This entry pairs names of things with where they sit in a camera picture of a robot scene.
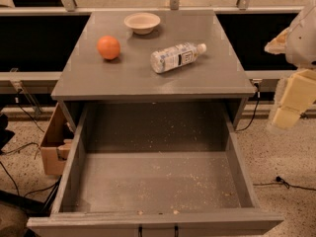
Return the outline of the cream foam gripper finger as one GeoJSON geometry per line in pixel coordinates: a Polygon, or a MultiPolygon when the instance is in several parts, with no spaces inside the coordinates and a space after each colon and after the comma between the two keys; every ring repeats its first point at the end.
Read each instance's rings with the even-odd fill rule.
{"type": "Polygon", "coordinates": [[[316,101],[316,71],[299,69],[276,87],[273,129],[291,129],[316,101]]]}

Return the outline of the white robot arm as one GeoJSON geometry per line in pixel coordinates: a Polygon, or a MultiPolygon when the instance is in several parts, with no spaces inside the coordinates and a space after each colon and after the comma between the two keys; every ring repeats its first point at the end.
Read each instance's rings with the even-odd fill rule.
{"type": "Polygon", "coordinates": [[[265,52],[285,54],[297,70],[279,79],[267,129],[290,130],[316,101],[316,0],[310,0],[290,25],[267,43],[265,52]]]}

